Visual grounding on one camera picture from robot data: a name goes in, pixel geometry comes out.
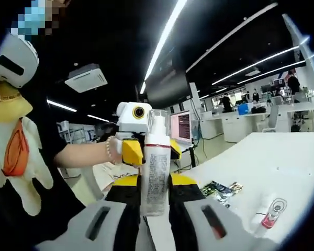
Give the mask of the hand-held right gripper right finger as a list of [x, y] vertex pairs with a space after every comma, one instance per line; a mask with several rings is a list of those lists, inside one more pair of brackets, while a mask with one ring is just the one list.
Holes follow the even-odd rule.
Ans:
[[241, 219], [196, 182], [169, 176], [169, 222], [176, 250], [276, 250], [276, 243], [246, 231]]

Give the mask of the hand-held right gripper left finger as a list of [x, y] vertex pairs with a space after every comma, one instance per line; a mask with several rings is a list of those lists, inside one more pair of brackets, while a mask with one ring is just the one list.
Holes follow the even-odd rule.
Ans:
[[140, 184], [139, 175], [116, 180], [105, 199], [87, 206], [62, 235], [37, 250], [136, 250]]

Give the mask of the person's left hand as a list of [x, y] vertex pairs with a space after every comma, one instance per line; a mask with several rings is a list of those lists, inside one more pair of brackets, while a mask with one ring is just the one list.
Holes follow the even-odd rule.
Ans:
[[122, 140], [112, 137], [109, 140], [109, 152], [113, 163], [122, 164]]

